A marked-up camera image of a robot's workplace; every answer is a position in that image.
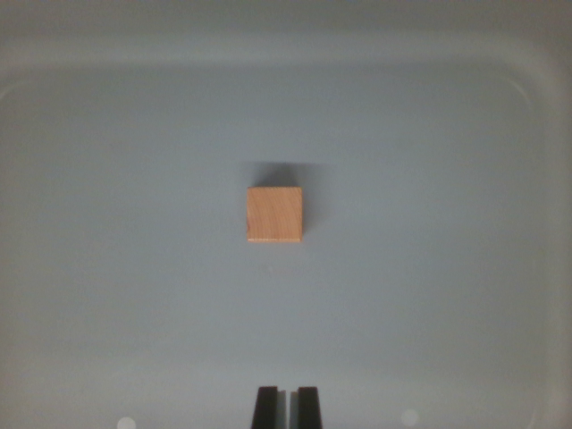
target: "small wooden block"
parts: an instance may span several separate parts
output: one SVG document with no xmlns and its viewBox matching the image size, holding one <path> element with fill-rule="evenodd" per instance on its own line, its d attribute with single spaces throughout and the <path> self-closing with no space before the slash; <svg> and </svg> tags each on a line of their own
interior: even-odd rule
<svg viewBox="0 0 572 429">
<path fill-rule="evenodd" d="M 247 239 L 302 241 L 302 188 L 248 188 Z"/>
</svg>

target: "wood grain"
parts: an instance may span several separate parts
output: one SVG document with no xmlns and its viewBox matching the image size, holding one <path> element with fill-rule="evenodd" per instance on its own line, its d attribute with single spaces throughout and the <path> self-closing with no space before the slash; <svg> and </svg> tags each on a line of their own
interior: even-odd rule
<svg viewBox="0 0 572 429">
<path fill-rule="evenodd" d="M 248 188 L 247 239 L 253 242 L 302 241 L 302 188 Z"/>
</svg>

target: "wooden cube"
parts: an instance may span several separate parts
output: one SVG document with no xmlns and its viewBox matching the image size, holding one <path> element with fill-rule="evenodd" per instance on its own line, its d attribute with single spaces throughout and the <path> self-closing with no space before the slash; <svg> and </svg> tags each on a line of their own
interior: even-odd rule
<svg viewBox="0 0 572 429">
<path fill-rule="evenodd" d="M 247 239 L 253 242 L 302 241 L 302 188 L 248 188 Z"/>
</svg>

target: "white tray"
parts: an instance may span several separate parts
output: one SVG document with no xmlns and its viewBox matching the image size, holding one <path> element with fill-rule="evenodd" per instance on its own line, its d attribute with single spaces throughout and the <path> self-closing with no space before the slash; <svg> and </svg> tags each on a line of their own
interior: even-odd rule
<svg viewBox="0 0 572 429">
<path fill-rule="evenodd" d="M 0 72 L 0 426 L 247 428 L 261 385 L 317 386 L 326 429 L 572 424 L 543 51 L 27 39 Z M 265 181 L 304 189 L 302 244 L 247 243 Z"/>
</svg>

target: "wooden block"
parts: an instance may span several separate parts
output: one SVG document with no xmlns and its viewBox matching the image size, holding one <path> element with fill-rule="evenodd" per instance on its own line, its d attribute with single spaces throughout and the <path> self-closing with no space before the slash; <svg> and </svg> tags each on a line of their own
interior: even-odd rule
<svg viewBox="0 0 572 429">
<path fill-rule="evenodd" d="M 302 188 L 248 188 L 247 239 L 302 241 Z"/>
</svg>

